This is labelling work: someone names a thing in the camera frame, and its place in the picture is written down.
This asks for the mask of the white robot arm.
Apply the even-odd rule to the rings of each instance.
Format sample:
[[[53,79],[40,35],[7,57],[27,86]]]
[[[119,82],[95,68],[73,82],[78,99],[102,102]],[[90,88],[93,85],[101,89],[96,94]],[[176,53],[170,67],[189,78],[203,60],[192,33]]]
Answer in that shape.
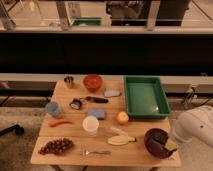
[[[203,105],[182,112],[172,125],[165,145],[177,149],[183,143],[197,138],[213,148],[213,107]]]

